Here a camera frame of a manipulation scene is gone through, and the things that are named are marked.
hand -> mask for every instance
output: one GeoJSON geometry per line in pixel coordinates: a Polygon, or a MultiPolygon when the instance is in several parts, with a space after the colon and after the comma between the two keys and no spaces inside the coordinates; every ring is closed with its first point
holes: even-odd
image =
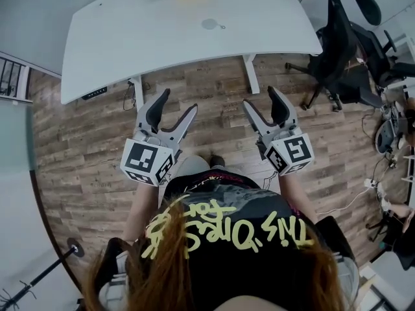
{"type": "Polygon", "coordinates": [[[408,215],[407,219],[405,220],[405,223],[403,224],[402,233],[404,233],[405,231],[407,231],[407,229],[409,228],[409,225],[410,225],[410,221],[412,220],[412,218],[414,217],[414,215],[415,215],[415,210],[412,210],[410,212],[410,214],[408,215]]]}

chair backrest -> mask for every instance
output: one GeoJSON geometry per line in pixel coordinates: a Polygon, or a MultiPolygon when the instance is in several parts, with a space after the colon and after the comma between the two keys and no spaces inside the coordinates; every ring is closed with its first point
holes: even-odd
{"type": "Polygon", "coordinates": [[[356,0],[364,18],[372,25],[380,25],[382,13],[375,0],[356,0]]]}
{"type": "Polygon", "coordinates": [[[382,75],[390,70],[388,56],[382,50],[376,35],[372,31],[367,31],[358,24],[351,24],[351,27],[359,40],[361,49],[366,54],[366,65],[369,68],[373,80],[379,86],[385,87],[382,75]]]}
{"type": "Polygon", "coordinates": [[[338,80],[355,56],[357,39],[340,0],[329,0],[327,25],[318,31],[323,53],[310,57],[309,70],[320,84],[338,80]]]}
{"type": "Polygon", "coordinates": [[[393,252],[397,255],[405,271],[415,267],[415,222],[412,221],[404,234],[394,244],[393,252]]]}

person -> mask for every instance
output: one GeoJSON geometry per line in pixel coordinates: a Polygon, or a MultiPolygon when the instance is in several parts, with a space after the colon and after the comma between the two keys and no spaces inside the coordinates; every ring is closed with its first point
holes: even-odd
{"type": "Polygon", "coordinates": [[[89,269],[87,309],[352,310],[344,235],[296,173],[278,179],[281,194],[261,189],[214,155],[185,159],[160,209],[158,188],[139,184],[122,237],[89,269]]]}
{"type": "Polygon", "coordinates": [[[415,146],[415,98],[408,98],[405,105],[406,108],[395,101],[396,109],[402,117],[406,117],[408,123],[407,132],[399,139],[398,148],[403,148],[405,141],[412,147],[415,146]]]}
{"type": "Polygon", "coordinates": [[[392,211],[398,218],[405,219],[402,223],[402,234],[406,233],[410,226],[411,220],[414,218],[415,209],[411,209],[406,204],[390,203],[390,201],[384,198],[381,200],[381,207],[384,212],[392,211]]]}

white cable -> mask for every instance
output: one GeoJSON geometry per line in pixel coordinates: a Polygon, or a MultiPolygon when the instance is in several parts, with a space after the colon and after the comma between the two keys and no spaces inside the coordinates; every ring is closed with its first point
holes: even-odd
{"type": "Polygon", "coordinates": [[[379,179],[379,182],[378,182],[378,183],[380,183],[380,182],[382,181],[382,179],[383,179],[383,177],[385,176],[386,171],[387,171],[388,169],[389,169],[389,165],[388,165],[388,166],[386,166],[386,169],[383,171],[383,174],[382,174],[381,178],[379,179]]]}
{"type": "Polygon", "coordinates": [[[368,190],[369,190],[370,188],[367,188],[366,190],[363,190],[362,192],[360,192],[360,193],[358,193],[357,195],[356,195],[356,197],[354,197],[354,199],[350,202],[350,204],[349,205],[347,205],[346,207],[342,207],[341,209],[333,209],[333,210],[330,210],[330,211],[328,211],[328,212],[321,212],[321,213],[316,213],[317,215],[322,215],[322,214],[329,214],[329,213],[332,213],[332,212],[334,212],[334,211],[337,211],[337,210],[345,210],[345,209],[347,209],[351,204],[353,204],[353,202],[361,195],[361,194],[364,194],[365,192],[367,192],[368,190]]]}

black office chair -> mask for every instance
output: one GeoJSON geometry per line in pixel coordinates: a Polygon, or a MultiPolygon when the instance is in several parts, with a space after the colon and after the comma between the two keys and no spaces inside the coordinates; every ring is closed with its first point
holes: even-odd
{"type": "Polygon", "coordinates": [[[367,31],[354,23],[351,24],[351,27],[366,55],[366,65],[370,74],[378,86],[386,87],[393,82],[404,80],[406,77],[415,77],[414,64],[391,63],[390,58],[386,55],[390,49],[396,52],[395,44],[386,30],[388,43],[382,47],[372,31],[367,31]]]}
{"type": "Polygon", "coordinates": [[[394,252],[402,268],[407,271],[411,267],[415,267],[415,222],[411,222],[407,231],[402,233],[402,227],[405,219],[399,219],[397,216],[391,216],[389,213],[384,213],[382,220],[373,226],[366,225],[367,229],[378,227],[376,235],[369,240],[374,242],[375,239],[383,233],[386,233],[383,243],[386,251],[394,252]],[[387,230],[383,233],[381,230],[387,226],[387,230]]]}
{"type": "MultiPolygon", "coordinates": [[[[374,0],[356,0],[363,15],[371,24],[381,22],[381,12],[374,0]]],[[[317,79],[318,85],[310,103],[303,104],[304,110],[309,109],[323,88],[330,92],[330,99],[336,103],[335,111],[340,111],[340,101],[347,104],[361,102],[380,108],[383,103],[378,95],[372,93],[367,69],[365,66],[345,70],[357,50],[357,37],[340,0],[329,0],[327,25],[317,31],[322,42],[323,53],[310,56],[307,68],[286,63],[287,69],[296,69],[317,79]]]]}

